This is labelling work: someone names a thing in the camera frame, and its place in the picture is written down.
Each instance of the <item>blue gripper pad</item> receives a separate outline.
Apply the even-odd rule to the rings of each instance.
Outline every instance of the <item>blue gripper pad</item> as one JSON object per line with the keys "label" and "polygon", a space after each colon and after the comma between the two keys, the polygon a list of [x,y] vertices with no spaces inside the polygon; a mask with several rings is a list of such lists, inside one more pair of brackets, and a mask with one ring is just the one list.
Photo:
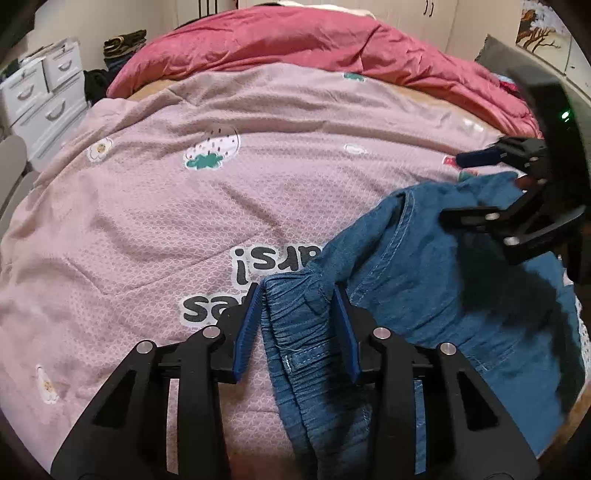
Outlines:
{"label": "blue gripper pad", "polygon": [[251,293],[251,290],[249,290],[245,300],[245,303],[248,303],[250,300],[250,305],[244,315],[242,327],[236,337],[233,373],[237,382],[241,380],[248,367],[248,360],[251,357],[256,331],[261,322],[262,287],[258,284],[254,288],[254,292]]}
{"label": "blue gripper pad", "polygon": [[347,313],[348,305],[349,300],[344,299],[339,287],[335,286],[330,303],[330,320],[339,340],[345,370],[347,370],[351,381],[356,384],[361,376],[361,363],[359,361],[359,346]]}

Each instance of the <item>tree painting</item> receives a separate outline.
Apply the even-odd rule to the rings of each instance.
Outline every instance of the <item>tree painting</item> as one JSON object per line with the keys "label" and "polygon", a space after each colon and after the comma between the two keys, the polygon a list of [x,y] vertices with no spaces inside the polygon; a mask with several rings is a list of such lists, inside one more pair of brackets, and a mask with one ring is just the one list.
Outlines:
{"label": "tree painting", "polygon": [[539,1],[524,0],[517,43],[524,41],[523,48],[532,53],[540,47],[560,49],[557,35],[569,37],[570,33],[554,10]]}

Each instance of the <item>drawer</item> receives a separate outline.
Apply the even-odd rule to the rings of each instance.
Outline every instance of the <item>drawer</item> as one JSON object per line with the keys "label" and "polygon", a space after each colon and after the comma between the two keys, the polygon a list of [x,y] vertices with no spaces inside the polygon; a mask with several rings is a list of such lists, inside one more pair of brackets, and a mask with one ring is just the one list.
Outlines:
{"label": "drawer", "polygon": [[84,74],[79,72],[51,100],[19,119],[12,131],[25,141],[28,158],[38,157],[84,108]]}
{"label": "drawer", "polygon": [[29,109],[44,102],[47,94],[43,65],[40,59],[11,75],[0,85],[6,125],[10,127]]}
{"label": "drawer", "polygon": [[47,86],[55,90],[67,79],[82,70],[78,43],[65,43],[43,59]]}

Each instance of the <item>green cloud print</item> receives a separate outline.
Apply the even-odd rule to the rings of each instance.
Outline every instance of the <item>green cloud print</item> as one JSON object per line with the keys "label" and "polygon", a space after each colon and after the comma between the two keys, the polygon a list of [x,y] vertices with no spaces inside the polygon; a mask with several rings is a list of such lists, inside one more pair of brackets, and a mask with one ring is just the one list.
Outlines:
{"label": "green cloud print", "polygon": [[207,155],[199,154],[192,160],[187,160],[188,168],[215,168],[219,167],[223,157],[215,153],[208,153]]}

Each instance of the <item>blue fabric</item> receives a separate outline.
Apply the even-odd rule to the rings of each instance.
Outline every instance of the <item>blue fabric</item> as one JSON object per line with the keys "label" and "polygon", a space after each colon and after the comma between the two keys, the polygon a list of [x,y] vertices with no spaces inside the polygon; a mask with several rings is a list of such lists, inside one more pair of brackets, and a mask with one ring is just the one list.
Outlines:
{"label": "blue fabric", "polygon": [[[536,454],[584,382],[572,286],[550,253],[510,266],[484,234],[442,230],[442,208],[521,195],[513,174],[393,193],[339,234],[305,269],[264,280],[262,334],[281,418],[308,478],[365,472],[372,387],[345,373],[329,321],[333,285],[379,325],[428,348],[449,341],[491,386]],[[419,383],[415,384],[421,396]],[[425,462],[417,409],[417,470]]]}

